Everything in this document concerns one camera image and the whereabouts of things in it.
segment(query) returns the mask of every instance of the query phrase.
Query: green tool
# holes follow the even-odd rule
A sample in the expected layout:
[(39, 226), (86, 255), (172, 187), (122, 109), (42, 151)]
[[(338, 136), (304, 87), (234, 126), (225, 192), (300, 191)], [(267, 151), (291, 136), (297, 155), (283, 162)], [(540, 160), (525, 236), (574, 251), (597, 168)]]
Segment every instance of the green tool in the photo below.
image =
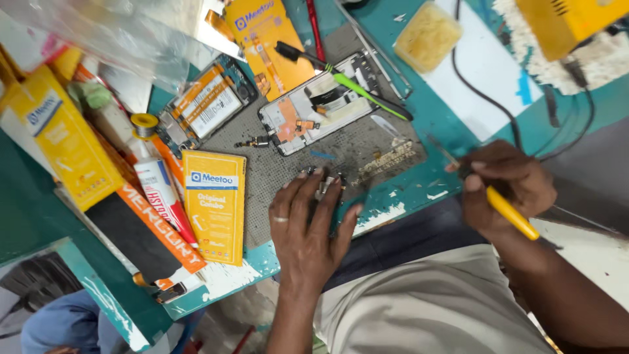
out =
[(383, 110), (395, 115), (396, 117), (402, 118), (403, 120), (413, 120), (413, 116), (402, 106), (397, 105), (376, 94), (367, 92), (359, 84), (353, 82), (349, 77), (345, 76), (345, 74), (334, 68), (334, 66), (332, 66), (331, 64), (326, 63), (313, 55), (302, 52), (292, 45), (288, 45), (282, 41), (277, 41), (277, 46), (275, 47), (275, 50), (278, 54), (291, 61), (295, 62), (297, 61), (297, 59), (299, 59), (299, 57), (304, 57), (310, 60), (312, 63), (320, 65), (321, 67), (325, 68), (325, 71), (330, 72), (339, 84), (355, 91), (357, 94), (363, 96), (364, 98), (367, 98), (369, 101), (377, 104)]

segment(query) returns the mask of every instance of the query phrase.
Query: man's left hand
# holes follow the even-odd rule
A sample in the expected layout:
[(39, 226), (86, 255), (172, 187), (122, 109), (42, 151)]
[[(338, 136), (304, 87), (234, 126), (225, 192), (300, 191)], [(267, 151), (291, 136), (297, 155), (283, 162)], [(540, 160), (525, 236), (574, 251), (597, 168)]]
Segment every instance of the man's left hand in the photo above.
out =
[(337, 177), (327, 189), (308, 224), (309, 209), (323, 169), (305, 173), (279, 190), (269, 207), (271, 238), (282, 268), (280, 296), (294, 300), (316, 300), (323, 286), (347, 252), (362, 205), (349, 208), (338, 226), (337, 235), (328, 237), (332, 214), (341, 191)]

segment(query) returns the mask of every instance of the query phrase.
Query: white cloth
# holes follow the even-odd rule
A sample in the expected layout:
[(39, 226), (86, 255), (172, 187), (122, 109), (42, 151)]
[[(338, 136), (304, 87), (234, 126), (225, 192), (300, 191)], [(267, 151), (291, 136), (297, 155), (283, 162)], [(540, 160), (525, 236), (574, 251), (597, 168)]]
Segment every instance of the white cloth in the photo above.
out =
[(333, 288), (316, 335), (337, 353), (555, 353), (515, 302), (493, 248), (433, 254)]

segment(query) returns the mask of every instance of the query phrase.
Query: phone battery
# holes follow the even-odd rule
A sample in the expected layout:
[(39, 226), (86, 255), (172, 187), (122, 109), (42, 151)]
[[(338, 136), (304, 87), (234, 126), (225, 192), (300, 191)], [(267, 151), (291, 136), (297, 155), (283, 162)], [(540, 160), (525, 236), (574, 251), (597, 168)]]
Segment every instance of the phone battery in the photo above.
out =
[(205, 138), (243, 106), (232, 84), (214, 66), (175, 102), (174, 115), (189, 124), (199, 139)]

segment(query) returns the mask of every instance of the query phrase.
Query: man's right hand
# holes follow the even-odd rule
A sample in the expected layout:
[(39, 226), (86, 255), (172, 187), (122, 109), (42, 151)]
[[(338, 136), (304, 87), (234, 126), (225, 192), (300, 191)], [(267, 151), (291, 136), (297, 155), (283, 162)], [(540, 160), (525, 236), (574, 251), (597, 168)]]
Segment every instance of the man's right hand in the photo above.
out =
[(557, 198), (552, 175), (504, 140), (466, 155), (461, 163), (474, 172), (464, 181), (465, 221), (490, 241), (513, 226), (487, 201), (487, 185), (498, 189), (525, 218), (548, 210)]

